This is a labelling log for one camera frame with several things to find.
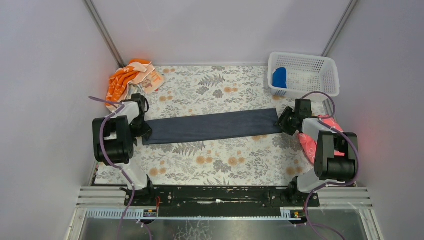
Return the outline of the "blue towel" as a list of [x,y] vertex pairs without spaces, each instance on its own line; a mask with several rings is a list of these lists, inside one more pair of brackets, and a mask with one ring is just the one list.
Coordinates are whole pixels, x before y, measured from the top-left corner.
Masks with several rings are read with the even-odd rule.
[[285,67],[279,67],[272,73],[271,84],[275,88],[287,89],[288,72]]

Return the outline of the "dark grey towel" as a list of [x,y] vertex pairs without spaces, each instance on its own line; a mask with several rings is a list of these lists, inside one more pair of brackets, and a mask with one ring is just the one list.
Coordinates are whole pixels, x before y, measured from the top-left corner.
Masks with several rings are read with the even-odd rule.
[[275,108],[235,111],[209,115],[163,118],[147,121],[151,136],[144,146],[178,144],[231,138],[280,134]]

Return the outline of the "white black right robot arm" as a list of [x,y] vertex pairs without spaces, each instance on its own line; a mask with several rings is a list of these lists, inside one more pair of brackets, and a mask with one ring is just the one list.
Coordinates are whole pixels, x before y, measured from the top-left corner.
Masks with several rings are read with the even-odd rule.
[[304,134],[316,143],[313,169],[289,183],[287,197],[293,199],[328,186],[350,186],[359,171],[358,137],[326,123],[326,118],[312,115],[311,101],[297,99],[294,108],[286,107],[276,122],[282,132]]

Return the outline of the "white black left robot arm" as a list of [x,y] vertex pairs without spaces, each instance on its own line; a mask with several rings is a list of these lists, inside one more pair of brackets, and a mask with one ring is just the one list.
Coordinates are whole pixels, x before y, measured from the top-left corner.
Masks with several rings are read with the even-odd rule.
[[148,140],[153,133],[145,121],[149,102],[140,93],[121,102],[104,102],[116,109],[108,116],[92,121],[94,157],[97,162],[120,171],[130,199],[152,199],[154,187],[150,177],[131,162],[138,138]]

